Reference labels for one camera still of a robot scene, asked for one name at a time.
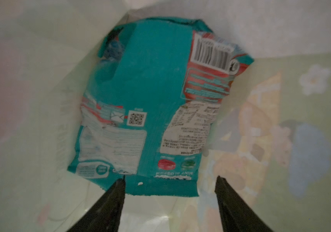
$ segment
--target cartoon print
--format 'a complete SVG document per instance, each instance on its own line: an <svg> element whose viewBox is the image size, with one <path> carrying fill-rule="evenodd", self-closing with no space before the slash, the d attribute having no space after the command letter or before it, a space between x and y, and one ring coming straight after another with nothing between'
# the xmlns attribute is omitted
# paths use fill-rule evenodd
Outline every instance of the cartoon print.
<svg viewBox="0 0 331 232"><path fill-rule="evenodd" d="M206 232L223 232L219 209L208 207L205 212L202 228L205 228L204 231Z"/></svg>
<svg viewBox="0 0 331 232"><path fill-rule="evenodd" d="M44 225L45 222L48 220L48 214L51 211L51 204L46 204L38 215L37 222L40 226Z"/></svg>
<svg viewBox="0 0 331 232"><path fill-rule="evenodd" d="M214 192L214 188L216 186L216 178L213 174L213 167L216 163L215 160L210 159L206 163L205 167L202 167L199 172L198 178L198 193L199 196L203 192Z"/></svg>
<svg viewBox="0 0 331 232"><path fill-rule="evenodd" d="M181 224L178 228L179 232L199 232L199 223L196 208L189 205L182 215Z"/></svg>
<svg viewBox="0 0 331 232"><path fill-rule="evenodd" d="M250 206L263 186L270 162L272 127L279 121L280 88L280 73L256 85L240 108L219 121L214 139L207 145L216 160L213 178L224 177Z"/></svg>
<svg viewBox="0 0 331 232"><path fill-rule="evenodd" d="M322 68L318 64L312 65L307 73L302 74L299 78L302 93L306 96L325 93L330 74L331 70L329 68Z"/></svg>
<svg viewBox="0 0 331 232"><path fill-rule="evenodd" d="M217 160L213 168L214 179L225 178L235 190L242 190L247 179L247 158L237 154L226 153Z"/></svg>
<svg viewBox="0 0 331 232"><path fill-rule="evenodd" d="M199 190L198 220L201 222L201 231L222 232L221 216L218 207L217 196L214 192L208 193L204 189Z"/></svg>
<svg viewBox="0 0 331 232"><path fill-rule="evenodd" d="M323 132L308 123L286 120L272 128L273 155L288 168L288 186L303 197L309 184L321 179L330 168L331 145Z"/></svg>

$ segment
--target teal snack bag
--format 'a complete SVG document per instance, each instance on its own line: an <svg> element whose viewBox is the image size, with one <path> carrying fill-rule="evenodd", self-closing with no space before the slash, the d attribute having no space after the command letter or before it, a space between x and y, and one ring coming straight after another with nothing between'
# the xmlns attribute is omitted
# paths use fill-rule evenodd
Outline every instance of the teal snack bag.
<svg viewBox="0 0 331 232"><path fill-rule="evenodd" d="M132 195L198 196L201 151L222 98L253 59L201 20L115 27L83 95L68 170Z"/></svg>

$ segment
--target envelope icon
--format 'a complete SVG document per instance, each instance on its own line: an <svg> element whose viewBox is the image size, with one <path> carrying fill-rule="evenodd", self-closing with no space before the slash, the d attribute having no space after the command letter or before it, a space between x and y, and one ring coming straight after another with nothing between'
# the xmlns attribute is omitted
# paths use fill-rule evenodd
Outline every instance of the envelope icon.
<svg viewBox="0 0 331 232"><path fill-rule="evenodd" d="M115 121L115 122L122 123L122 122L124 122L124 113L112 111L110 119Z"/></svg>

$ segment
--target barcode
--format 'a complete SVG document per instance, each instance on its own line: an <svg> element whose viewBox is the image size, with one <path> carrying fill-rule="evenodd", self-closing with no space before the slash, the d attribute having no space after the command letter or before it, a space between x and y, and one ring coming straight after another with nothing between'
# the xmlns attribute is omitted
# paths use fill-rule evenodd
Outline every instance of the barcode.
<svg viewBox="0 0 331 232"><path fill-rule="evenodd" d="M233 48L195 34L191 61L228 72Z"/></svg>

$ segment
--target qr code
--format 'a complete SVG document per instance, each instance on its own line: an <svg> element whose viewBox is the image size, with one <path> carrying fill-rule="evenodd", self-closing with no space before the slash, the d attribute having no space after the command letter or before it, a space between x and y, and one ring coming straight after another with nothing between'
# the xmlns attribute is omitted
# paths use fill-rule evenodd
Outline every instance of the qr code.
<svg viewBox="0 0 331 232"><path fill-rule="evenodd" d="M143 127L146 120L145 112L130 110L128 113L127 125L132 127Z"/></svg>

